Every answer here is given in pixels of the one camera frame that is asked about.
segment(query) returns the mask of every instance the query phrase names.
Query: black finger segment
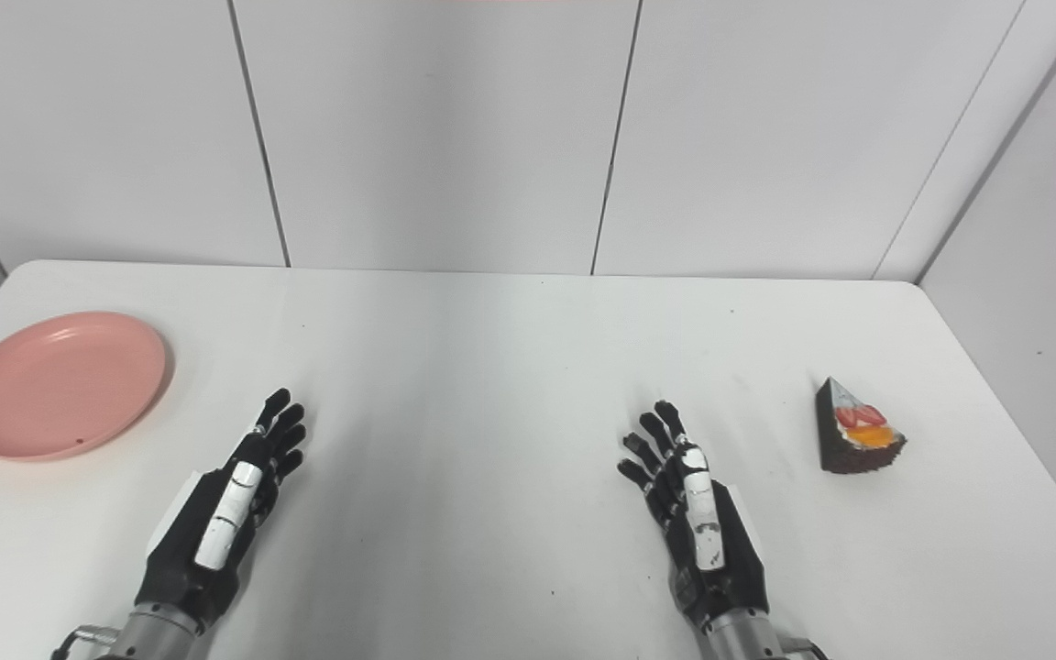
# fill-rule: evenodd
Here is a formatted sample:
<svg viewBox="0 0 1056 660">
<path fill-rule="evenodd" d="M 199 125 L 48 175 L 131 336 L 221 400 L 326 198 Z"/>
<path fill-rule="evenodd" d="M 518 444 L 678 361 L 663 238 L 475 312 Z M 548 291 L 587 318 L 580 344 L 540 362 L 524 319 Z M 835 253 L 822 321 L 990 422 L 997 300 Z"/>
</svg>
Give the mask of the black finger segment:
<svg viewBox="0 0 1056 660">
<path fill-rule="evenodd" d="M 658 451 L 662 455 L 675 450 L 674 444 L 671 444 L 671 436 L 666 434 L 666 427 L 663 427 L 661 419 L 658 419 L 654 413 L 643 414 L 642 417 L 638 418 L 638 423 L 642 423 L 642 428 L 653 435 Z"/>
<path fill-rule="evenodd" d="M 638 485 L 638 488 L 645 490 L 646 486 L 649 485 L 649 475 L 646 475 L 645 469 L 642 469 L 641 465 L 629 460 L 621 459 L 617 464 L 617 471 L 622 473 L 622 476 L 627 477 L 627 479 L 634 482 Z"/>
<path fill-rule="evenodd" d="M 276 446 L 276 455 L 285 455 L 289 451 L 293 451 L 298 444 L 304 441 L 306 434 L 307 429 L 302 423 L 297 423 L 297 426 L 285 431 L 284 437 L 280 438 L 280 444 Z"/>
<path fill-rule="evenodd" d="M 301 463 L 304 463 L 304 452 L 294 451 L 285 454 L 276 465 L 276 483 L 284 480 L 284 476 L 295 472 L 297 468 L 301 467 Z"/>
<path fill-rule="evenodd" d="M 661 417 L 666 426 L 671 427 L 671 435 L 677 438 L 679 435 L 686 434 L 686 431 L 683 430 L 683 422 L 678 418 L 678 409 L 670 401 L 658 401 L 655 404 L 655 413 L 658 413 L 658 417 Z"/>
<path fill-rule="evenodd" d="M 634 455 L 642 459 L 642 464 L 652 475 L 655 475 L 663 467 L 662 461 L 658 460 L 658 456 L 655 455 L 655 450 L 649 448 L 649 442 L 643 440 L 641 435 L 629 434 L 622 438 L 622 444 L 629 451 L 633 451 Z"/>
<path fill-rule="evenodd" d="M 288 392 L 287 388 L 280 388 L 276 390 L 276 393 L 267 397 L 267 401 L 264 401 L 263 413 L 260 413 L 260 418 L 257 419 L 256 426 L 267 427 L 271 426 L 271 420 L 280 414 L 281 410 L 288 408 L 288 402 L 293 400 L 293 393 Z"/>
</svg>

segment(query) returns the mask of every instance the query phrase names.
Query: robotic hand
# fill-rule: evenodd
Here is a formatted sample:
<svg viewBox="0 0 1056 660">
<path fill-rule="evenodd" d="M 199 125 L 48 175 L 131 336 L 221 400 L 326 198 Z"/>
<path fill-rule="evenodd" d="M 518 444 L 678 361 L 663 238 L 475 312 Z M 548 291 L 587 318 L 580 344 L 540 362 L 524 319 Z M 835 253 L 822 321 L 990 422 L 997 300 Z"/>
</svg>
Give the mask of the robotic hand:
<svg viewBox="0 0 1056 660">
<path fill-rule="evenodd" d="M 304 407 L 288 408 L 281 389 L 221 469 L 202 475 L 146 561 L 135 608 L 122 630 L 80 626 L 57 648 L 63 660 L 76 639 L 109 646 L 101 660 L 181 660 L 230 607 L 239 566 L 256 530 L 280 497 L 285 476 L 304 455 Z"/>
<path fill-rule="evenodd" d="M 671 590 L 678 608 L 703 631 L 719 660 L 782 659 L 796 653 L 826 660 L 808 640 L 792 640 L 784 648 L 776 638 L 768 621 L 763 565 L 728 486 L 712 479 L 706 456 L 687 438 L 678 410 L 661 400 L 640 422 L 658 454 L 641 435 L 629 434 L 622 441 L 642 464 L 621 460 L 617 469 L 642 489 L 663 531 L 675 563 Z"/>
</svg>

